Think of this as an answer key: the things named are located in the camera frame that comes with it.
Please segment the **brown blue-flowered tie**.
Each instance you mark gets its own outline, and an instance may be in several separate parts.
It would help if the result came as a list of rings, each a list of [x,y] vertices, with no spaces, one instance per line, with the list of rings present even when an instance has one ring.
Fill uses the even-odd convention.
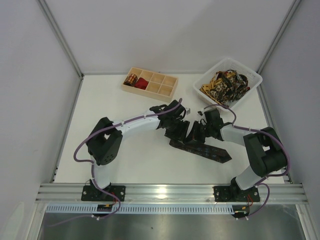
[[[173,148],[224,164],[230,160],[232,157],[230,154],[222,148],[203,144],[203,143],[191,143],[184,144],[180,141],[170,140],[169,145]]]

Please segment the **white plastic basket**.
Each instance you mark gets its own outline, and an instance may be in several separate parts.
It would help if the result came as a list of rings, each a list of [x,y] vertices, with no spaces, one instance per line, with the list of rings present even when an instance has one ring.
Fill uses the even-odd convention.
[[[263,78],[258,73],[245,66],[244,64],[229,57],[223,58],[193,83],[193,89],[198,97],[207,105],[217,104],[217,102],[201,92],[200,89],[202,85],[209,84],[211,79],[217,72],[225,72],[227,70],[235,70],[238,74],[246,76],[248,79],[248,87],[250,87],[249,91],[242,98],[228,103],[228,107],[231,110],[235,110],[237,107],[243,104],[245,100],[249,99],[249,95],[253,93],[263,81]]]

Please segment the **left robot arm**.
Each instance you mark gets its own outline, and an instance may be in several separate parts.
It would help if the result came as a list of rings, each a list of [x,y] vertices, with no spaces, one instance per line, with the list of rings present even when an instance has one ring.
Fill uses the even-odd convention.
[[[86,141],[91,160],[91,184],[97,189],[106,190],[111,181],[108,164],[118,155],[121,143],[127,137],[144,131],[165,129],[165,136],[173,140],[184,140],[190,122],[184,120],[191,110],[182,101],[173,100],[170,104],[150,107],[139,116],[127,120],[112,121],[101,118]]]

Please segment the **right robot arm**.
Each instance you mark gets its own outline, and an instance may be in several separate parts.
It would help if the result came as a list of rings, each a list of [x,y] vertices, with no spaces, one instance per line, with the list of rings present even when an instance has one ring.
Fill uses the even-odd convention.
[[[266,127],[261,130],[236,126],[223,122],[217,109],[204,113],[204,122],[195,121],[185,144],[204,144],[206,138],[231,142],[245,147],[249,166],[230,181],[227,192],[230,198],[241,201],[250,191],[273,172],[291,166],[290,157],[279,140],[275,130]]]

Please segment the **wooden compartment box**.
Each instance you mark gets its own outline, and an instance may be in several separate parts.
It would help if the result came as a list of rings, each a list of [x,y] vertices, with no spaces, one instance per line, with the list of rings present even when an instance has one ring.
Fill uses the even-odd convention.
[[[136,74],[138,79],[144,78],[147,80],[149,83],[146,90],[135,88],[135,86],[124,85],[124,81],[129,74]],[[123,91],[167,103],[172,101],[179,82],[175,76],[137,67],[132,67],[127,76],[121,83],[121,89]]]

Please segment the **rolled red tie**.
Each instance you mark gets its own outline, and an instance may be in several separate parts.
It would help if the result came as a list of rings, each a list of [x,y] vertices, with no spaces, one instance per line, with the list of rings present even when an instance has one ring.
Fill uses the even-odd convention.
[[[141,90],[146,90],[149,82],[145,80],[143,77],[140,77],[135,83],[134,87]]]

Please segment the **yellow patterned tie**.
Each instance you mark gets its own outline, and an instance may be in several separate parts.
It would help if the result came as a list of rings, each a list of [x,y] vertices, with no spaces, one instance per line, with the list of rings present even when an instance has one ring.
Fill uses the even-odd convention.
[[[225,103],[230,101],[235,95],[234,83],[236,74],[229,71],[218,71],[208,84],[203,84],[200,91],[212,100]]]

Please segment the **rolled brown patterned tie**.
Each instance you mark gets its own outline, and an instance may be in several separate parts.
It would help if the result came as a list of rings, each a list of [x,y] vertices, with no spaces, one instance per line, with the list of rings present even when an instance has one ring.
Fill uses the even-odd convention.
[[[131,73],[127,75],[123,84],[126,86],[134,87],[137,81],[138,81],[138,76],[134,73]]]

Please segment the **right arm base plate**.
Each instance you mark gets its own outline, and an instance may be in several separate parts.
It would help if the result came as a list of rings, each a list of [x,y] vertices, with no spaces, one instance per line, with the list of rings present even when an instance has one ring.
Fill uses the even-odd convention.
[[[259,202],[260,195],[255,187],[241,190],[236,186],[217,185],[213,187],[214,199],[216,202]]]

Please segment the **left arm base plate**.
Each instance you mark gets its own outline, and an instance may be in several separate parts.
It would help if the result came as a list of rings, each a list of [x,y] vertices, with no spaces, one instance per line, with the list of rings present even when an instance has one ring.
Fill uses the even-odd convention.
[[[121,202],[125,200],[126,187],[124,185],[111,185],[110,187],[106,187],[104,191],[115,195]],[[85,202],[112,202],[115,199],[91,184],[83,187],[81,200]]]

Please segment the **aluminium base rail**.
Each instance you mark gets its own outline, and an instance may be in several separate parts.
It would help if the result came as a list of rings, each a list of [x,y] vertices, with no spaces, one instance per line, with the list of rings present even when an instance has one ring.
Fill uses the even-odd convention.
[[[43,183],[36,195],[37,202],[80,202],[84,183]],[[126,187],[125,204],[210,204],[241,203],[216,202],[214,184],[113,184]],[[256,187],[260,201],[269,204],[307,204],[307,196],[301,184],[270,184]]]

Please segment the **right aluminium frame post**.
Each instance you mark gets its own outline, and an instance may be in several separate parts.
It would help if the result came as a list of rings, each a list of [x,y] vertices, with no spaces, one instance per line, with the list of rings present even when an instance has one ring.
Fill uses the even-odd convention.
[[[270,46],[268,47],[264,57],[262,58],[261,63],[257,68],[257,73],[261,74],[263,71],[266,63],[268,62],[269,58],[271,57],[272,53],[274,52],[276,46],[278,45],[279,41],[281,40],[283,34],[285,33],[286,29],[288,28],[292,18],[294,17],[295,13],[297,12],[298,8],[300,7],[303,0],[293,0],[287,13],[285,14],[274,38],[271,41]]]

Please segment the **aluminium frame post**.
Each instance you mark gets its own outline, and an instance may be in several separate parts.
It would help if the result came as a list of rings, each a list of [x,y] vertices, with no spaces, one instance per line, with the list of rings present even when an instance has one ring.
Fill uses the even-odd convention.
[[[67,43],[65,36],[63,32],[61,31],[61,28],[59,27],[48,3],[45,0],[36,0],[40,10],[42,11],[45,19],[48,22],[48,25],[50,26],[53,34],[55,35],[61,49],[63,50],[64,54],[66,55],[68,61],[70,62],[72,68],[76,72],[77,76],[79,77],[80,80],[83,79],[84,74],[82,73],[79,64],[69,46]]]
[[[303,0],[293,0],[287,13],[285,14],[274,38],[271,41],[270,46],[268,47],[264,57],[262,58],[261,63],[257,68],[257,73],[261,74],[263,71],[266,63],[268,62],[269,58],[271,57],[272,53],[274,52],[276,46],[278,45],[279,41],[281,40],[283,34],[285,33],[286,29],[288,28],[292,18],[294,17],[295,13],[297,12],[298,8],[300,7]]]

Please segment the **left aluminium frame post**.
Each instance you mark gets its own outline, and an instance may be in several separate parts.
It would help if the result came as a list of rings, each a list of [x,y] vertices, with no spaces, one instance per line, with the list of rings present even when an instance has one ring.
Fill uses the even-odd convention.
[[[83,79],[84,74],[82,73],[79,64],[69,46],[67,43],[65,36],[63,32],[61,31],[61,28],[59,27],[48,3],[45,0],[36,0],[40,10],[42,11],[45,19],[48,22],[48,25],[50,26],[53,34],[55,35],[61,49],[63,50],[64,54],[66,55],[68,61],[70,62],[72,68],[76,72],[77,76],[79,77],[80,80]]]

